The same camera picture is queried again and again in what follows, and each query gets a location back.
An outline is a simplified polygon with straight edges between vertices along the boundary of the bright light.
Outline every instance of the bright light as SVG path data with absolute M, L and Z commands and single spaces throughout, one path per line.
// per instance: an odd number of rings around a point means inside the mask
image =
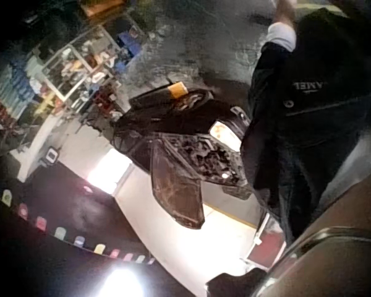
M 87 180 L 104 192 L 112 194 L 131 163 L 130 159 L 112 148 L 91 171 Z
M 222 122 L 215 122 L 215 124 L 210 128 L 209 133 L 231 150 L 234 150 L 235 152 L 241 151 L 241 140 Z
M 137 277 L 127 269 L 118 269 L 106 279 L 98 297 L 143 297 Z

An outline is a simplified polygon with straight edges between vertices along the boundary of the orange reflector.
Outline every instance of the orange reflector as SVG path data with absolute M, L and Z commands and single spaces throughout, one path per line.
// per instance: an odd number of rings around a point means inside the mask
M 188 90 L 182 82 L 176 82 L 175 84 L 169 86 L 168 90 L 175 99 L 188 94 Z

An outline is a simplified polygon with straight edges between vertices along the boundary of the jacket sleeve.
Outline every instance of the jacket sleeve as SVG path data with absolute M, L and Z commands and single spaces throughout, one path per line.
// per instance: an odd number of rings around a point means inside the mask
M 269 26 L 267 42 L 261 49 L 249 92 L 249 113 L 252 118 L 258 111 L 267 108 L 267 92 L 275 87 L 281 66 L 295 47 L 296 33 L 292 27 L 281 22 Z

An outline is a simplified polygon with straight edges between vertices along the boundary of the person's arm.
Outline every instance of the person's arm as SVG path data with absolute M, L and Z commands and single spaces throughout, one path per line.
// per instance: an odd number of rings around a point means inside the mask
M 296 1 L 278 0 L 273 23 L 281 22 L 294 28 L 295 12 L 293 5 L 295 5 L 295 2 Z
M 265 113 L 267 92 L 275 87 L 283 62 L 296 47 L 294 31 L 294 8 L 296 0 L 278 0 L 275 17 L 268 27 L 266 42 L 255 66 L 249 92 L 249 114 Z

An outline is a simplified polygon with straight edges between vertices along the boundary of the wall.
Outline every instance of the wall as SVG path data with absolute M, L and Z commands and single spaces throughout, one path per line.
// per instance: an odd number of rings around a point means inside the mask
M 89 126 L 82 126 L 74 120 L 65 133 L 67 138 L 61 141 L 59 161 L 78 176 L 87 179 L 89 173 L 113 147 L 104 136 Z
M 260 220 L 260 205 L 252 194 L 249 199 L 241 200 L 227 195 L 221 186 L 212 183 L 202 183 L 203 202 L 231 218 L 257 228 Z
M 161 265 L 197 296 L 220 273 L 242 275 L 255 229 L 204 206 L 201 230 L 177 224 L 156 202 L 150 176 L 134 167 L 116 194 L 129 223 Z

